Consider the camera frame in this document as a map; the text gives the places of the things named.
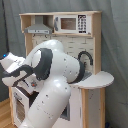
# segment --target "wooden panel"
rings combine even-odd
[[[16,128],[12,125],[10,99],[0,103],[0,128]]]
[[[100,128],[105,128],[105,88],[100,89],[100,105],[101,105]]]
[[[12,124],[14,124],[13,103],[12,103],[12,89],[11,89],[11,87],[9,87],[9,98],[10,98],[10,108],[11,108],[11,119],[12,119]]]
[[[31,16],[21,15],[21,31],[24,33],[24,29],[31,26]]]
[[[5,104],[7,104],[7,103],[9,103],[9,99],[7,99],[7,100],[4,100],[4,101],[2,101],[2,102],[0,102],[0,107],[2,107],[2,106],[4,106]]]
[[[93,15],[94,74],[101,71],[101,14]]]
[[[25,33],[25,47],[26,47],[26,55],[28,55],[33,49],[32,34],[30,33]]]
[[[82,115],[83,115],[83,128],[89,128],[89,110],[88,110],[88,90],[81,89],[82,94]]]
[[[72,15],[72,14],[95,14],[101,11],[80,11],[80,12],[52,12],[52,13],[24,13],[20,15]]]

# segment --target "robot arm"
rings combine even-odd
[[[76,83],[84,76],[84,65],[64,53],[63,45],[49,40],[36,46],[21,67],[5,73],[4,83],[13,86],[35,73],[43,87],[19,128],[51,128],[68,104],[71,90],[69,83]]]

